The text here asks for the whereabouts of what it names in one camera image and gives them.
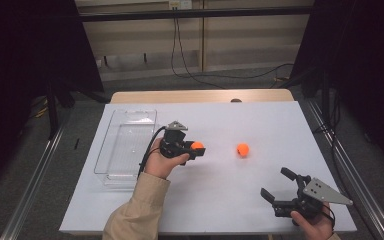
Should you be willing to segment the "clear plastic container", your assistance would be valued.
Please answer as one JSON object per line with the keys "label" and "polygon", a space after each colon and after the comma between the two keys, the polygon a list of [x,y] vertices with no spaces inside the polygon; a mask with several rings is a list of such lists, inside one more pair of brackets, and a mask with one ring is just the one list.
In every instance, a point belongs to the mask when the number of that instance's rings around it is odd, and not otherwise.
{"label": "clear plastic container", "polygon": [[140,163],[156,129],[155,110],[112,112],[94,173],[106,187],[133,189]]}

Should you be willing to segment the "black curtain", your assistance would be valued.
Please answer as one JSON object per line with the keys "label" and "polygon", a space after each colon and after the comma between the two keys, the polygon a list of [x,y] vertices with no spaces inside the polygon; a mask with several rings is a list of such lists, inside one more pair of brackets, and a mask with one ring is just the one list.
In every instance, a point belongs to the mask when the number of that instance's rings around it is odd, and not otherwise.
{"label": "black curtain", "polygon": [[326,78],[384,153],[384,0],[314,0],[291,76]]}
{"label": "black curtain", "polygon": [[0,0],[0,170],[34,98],[71,107],[72,91],[102,90],[75,0]]}

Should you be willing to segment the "person's left hand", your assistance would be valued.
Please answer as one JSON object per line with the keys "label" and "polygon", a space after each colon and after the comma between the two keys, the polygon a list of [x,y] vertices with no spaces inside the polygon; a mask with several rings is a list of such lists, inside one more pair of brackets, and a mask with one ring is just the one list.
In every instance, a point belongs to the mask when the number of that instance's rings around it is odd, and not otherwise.
{"label": "person's left hand", "polygon": [[154,141],[144,167],[144,173],[166,179],[176,166],[188,161],[189,155],[185,153],[174,158],[166,158],[160,153],[160,142],[161,138]]}

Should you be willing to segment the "white wall socket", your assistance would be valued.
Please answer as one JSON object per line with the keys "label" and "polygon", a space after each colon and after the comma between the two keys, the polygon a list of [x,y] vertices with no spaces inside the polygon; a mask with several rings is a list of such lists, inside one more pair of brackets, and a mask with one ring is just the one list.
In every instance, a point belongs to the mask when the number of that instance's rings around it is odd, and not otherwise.
{"label": "white wall socket", "polygon": [[192,0],[169,0],[170,10],[191,10],[192,8]]}

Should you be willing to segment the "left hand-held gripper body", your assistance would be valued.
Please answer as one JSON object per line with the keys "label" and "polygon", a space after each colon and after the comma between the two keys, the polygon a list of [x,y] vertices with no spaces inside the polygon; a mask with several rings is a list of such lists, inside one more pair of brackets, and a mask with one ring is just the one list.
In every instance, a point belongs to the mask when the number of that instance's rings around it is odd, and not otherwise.
{"label": "left hand-held gripper body", "polygon": [[188,128],[178,121],[173,121],[164,128],[164,136],[160,142],[160,153],[166,158],[174,158],[185,154],[185,132]]}

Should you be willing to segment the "black stand post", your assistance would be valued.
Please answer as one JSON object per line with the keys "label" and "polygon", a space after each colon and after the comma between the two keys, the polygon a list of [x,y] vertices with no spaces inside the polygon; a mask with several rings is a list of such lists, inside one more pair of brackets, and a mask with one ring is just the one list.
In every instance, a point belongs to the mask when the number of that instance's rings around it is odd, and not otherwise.
{"label": "black stand post", "polygon": [[46,82],[46,98],[50,123],[49,139],[53,139],[59,129],[59,122],[57,114],[57,104],[51,81]]}

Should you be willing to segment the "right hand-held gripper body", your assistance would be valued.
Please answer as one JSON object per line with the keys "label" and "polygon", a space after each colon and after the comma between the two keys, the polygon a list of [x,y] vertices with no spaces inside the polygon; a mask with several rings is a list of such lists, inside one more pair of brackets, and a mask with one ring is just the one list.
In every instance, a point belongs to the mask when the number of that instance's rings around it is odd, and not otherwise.
{"label": "right hand-held gripper body", "polygon": [[272,201],[276,217],[290,217],[292,211],[305,219],[314,219],[323,212],[325,202],[352,205],[353,201],[317,178],[296,175],[291,177],[298,186],[297,197],[290,201]]}

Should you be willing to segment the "person's right hand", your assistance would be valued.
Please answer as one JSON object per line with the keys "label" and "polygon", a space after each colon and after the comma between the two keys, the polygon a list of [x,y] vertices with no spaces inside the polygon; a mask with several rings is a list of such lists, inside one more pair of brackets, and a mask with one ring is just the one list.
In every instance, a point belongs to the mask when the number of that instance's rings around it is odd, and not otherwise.
{"label": "person's right hand", "polygon": [[328,240],[333,235],[333,222],[330,220],[330,206],[327,202],[323,213],[307,220],[299,212],[292,211],[291,218],[300,226],[306,240]]}

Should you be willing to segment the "aluminium rail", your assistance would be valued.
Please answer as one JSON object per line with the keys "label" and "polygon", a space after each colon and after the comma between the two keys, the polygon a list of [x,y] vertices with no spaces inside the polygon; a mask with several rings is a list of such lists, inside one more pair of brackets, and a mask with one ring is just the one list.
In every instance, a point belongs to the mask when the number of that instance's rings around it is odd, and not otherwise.
{"label": "aluminium rail", "polygon": [[7,223],[0,240],[17,240],[24,225],[24,222],[33,205],[39,191],[45,173],[51,163],[60,139],[64,133],[65,126],[61,124],[52,138],[48,141],[46,148],[38,162],[38,165],[14,210],[9,222]]}
{"label": "aluminium rail", "polygon": [[335,131],[332,128],[328,128],[328,125],[323,120],[322,110],[318,104],[313,100],[309,100],[307,105],[330,145],[331,152],[333,153],[333,162],[335,166],[339,166],[337,174],[340,174],[340,172],[345,174],[377,233],[380,235],[380,238],[384,240],[384,211],[363,181],[357,168],[337,138]]}

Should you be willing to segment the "black horizontal frame bar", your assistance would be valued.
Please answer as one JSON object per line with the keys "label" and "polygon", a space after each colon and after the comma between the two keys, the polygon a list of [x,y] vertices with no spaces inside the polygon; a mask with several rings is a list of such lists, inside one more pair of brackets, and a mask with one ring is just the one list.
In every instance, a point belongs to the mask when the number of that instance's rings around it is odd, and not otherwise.
{"label": "black horizontal frame bar", "polygon": [[282,16],[305,15],[312,12],[311,6],[287,6],[267,8],[235,8],[235,9],[191,9],[161,10],[144,12],[96,13],[80,14],[82,22],[103,21],[135,21],[161,19],[189,19],[211,17],[248,17],[248,16]]}

